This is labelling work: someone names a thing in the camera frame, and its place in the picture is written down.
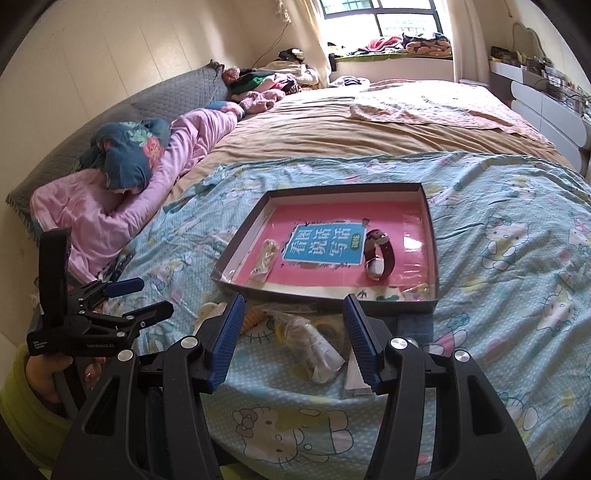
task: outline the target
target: brown bed sheet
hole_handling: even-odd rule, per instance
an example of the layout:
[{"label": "brown bed sheet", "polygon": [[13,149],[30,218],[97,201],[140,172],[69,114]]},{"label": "brown bed sheet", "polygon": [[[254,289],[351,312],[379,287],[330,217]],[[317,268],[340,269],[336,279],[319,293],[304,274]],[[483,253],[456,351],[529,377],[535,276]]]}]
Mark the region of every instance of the brown bed sheet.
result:
[{"label": "brown bed sheet", "polygon": [[461,150],[531,155],[572,168],[555,148],[500,130],[351,119],[349,105],[355,92],[355,87],[343,87],[290,95],[268,112],[243,120],[177,182],[167,202],[219,165],[280,158],[352,158]]}]

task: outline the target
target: pink box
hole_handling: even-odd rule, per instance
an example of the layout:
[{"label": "pink box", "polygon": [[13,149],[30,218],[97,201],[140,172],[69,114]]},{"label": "pink box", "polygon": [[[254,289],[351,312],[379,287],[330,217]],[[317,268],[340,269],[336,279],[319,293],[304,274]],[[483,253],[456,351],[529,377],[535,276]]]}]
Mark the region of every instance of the pink box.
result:
[{"label": "pink box", "polygon": [[[386,232],[396,257],[392,274],[383,281],[371,280],[363,259],[358,265],[284,260],[296,227],[318,223],[355,223],[365,232]],[[261,283],[251,272],[266,239],[273,239],[281,253]],[[430,313],[439,297],[439,274],[423,187],[372,183],[267,192],[224,250],[211,278],[247,299],[314,303],[340,311],[343,299],[352,293],[368,314]]]}]

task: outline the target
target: window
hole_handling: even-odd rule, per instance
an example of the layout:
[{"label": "window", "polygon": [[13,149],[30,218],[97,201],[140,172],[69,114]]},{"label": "window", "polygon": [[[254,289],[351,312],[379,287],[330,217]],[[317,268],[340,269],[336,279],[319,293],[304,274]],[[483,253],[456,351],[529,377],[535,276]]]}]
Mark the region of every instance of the window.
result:
[{"label": "window", "polygon": [[443,33],[435,0],[320,0],[326,40],[347,48],[392,35]]}]

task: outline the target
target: light blue blanket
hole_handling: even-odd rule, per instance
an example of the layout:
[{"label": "light blue blanket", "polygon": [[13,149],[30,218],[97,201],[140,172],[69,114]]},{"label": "light blue blanket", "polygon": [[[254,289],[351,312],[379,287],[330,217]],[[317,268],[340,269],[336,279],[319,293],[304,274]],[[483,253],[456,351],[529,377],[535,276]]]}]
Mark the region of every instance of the light blue blanket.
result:
[{"label": "light blue blanket", "polygon": [[[462,346],[476,358],[543,475],[591,401],[591,190],[548,161],[436,153],[221,167],[128,245],[121,259],[133,257],[122,278],[142,277],[146,287],[107,310],[122,314],[171,300],[174,316],[138,342],[141,353],[168,347],[191,334],[203,303],[224,299],[209,275],[264,192],[345,179],[423,184],[441,284],[436,340],[426,348],[449,354]],[[315,385],[290,374],[294,362],[272,325],[243,336],[226,382],[204,398],[212,436],[271,479],[363,478],[385,399],[343,399],[344,372]],[[423,474],[433,437],[428,398]]]}]

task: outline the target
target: gray quilted headboard cover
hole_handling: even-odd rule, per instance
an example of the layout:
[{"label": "gray quilted headboard cover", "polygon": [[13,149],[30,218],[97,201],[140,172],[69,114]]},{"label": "gray quilted headboard cover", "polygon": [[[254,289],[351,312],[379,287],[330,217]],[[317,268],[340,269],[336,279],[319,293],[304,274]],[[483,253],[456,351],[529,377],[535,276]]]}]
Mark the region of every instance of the gray quilted headboard cover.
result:
[{"label": "gray quilted headboard cover", "polygon": [[107,122],[140,121],[150,117],[160,117],[171,122],[186,112],[204,108],[217,100],[226,100],[229,93],[222,80],[223,68],[224,65],[211,61],[200,69],[136,93],[93,118],[41,160],[6,198],[7,204],[16,211],[35,242],[39,242],[39,232],[31,219],[31,195],[46,183],[68,175],[77,156],[90,145],[91,136],[101,125]]}]

